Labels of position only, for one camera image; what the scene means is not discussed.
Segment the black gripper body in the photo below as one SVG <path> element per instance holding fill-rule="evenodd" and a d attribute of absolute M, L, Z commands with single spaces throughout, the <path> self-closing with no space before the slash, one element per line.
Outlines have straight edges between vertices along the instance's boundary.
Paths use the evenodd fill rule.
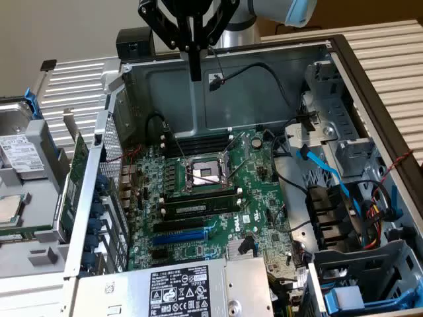
<path fill-rule="evenodd" d="M 218 1 L 217 5 L 213 1 L 166 1 L 162 3 L 175 18 L 182 17 L 202 17 L 207 14 L 210 7 L 213 7 L 213 17 L 232 18 L 232 4 L 230 1 Z"/>

